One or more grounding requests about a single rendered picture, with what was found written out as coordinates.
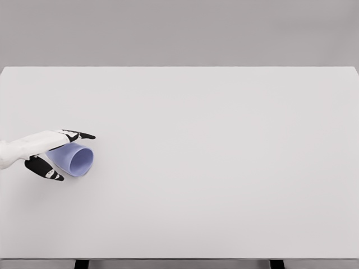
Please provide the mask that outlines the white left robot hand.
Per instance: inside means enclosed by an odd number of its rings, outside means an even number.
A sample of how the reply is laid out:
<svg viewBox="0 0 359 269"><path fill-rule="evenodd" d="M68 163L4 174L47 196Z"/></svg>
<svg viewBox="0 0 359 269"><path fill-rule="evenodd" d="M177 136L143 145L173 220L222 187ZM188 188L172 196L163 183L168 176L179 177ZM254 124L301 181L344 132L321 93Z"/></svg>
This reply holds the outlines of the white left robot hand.
<svg viewBox="0 0 359 269"><path fill-rule="evenodd" d="M64 177L39 155L84 139L94 140L96 137L84 132L59 129L42 131L11 142L0 140L0 170L9 168L17 160L23 160L25 167L34 174L45 179L63 181Z"/></svg>

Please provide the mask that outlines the lavender blue plastic cup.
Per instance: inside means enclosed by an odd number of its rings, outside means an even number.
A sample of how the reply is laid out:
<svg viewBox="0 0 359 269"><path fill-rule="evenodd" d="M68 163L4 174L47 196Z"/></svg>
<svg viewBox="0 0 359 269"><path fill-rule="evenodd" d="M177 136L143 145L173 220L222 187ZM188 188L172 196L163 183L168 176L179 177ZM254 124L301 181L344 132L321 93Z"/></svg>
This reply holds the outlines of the lavender blue plastic cup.
<svg viewBox="0 0 359 269"><path fill-rule="evenodd" d="M73 177L85 175L94 161L92 149L77 143L65 144L45 154L59 168Z"/></svg>

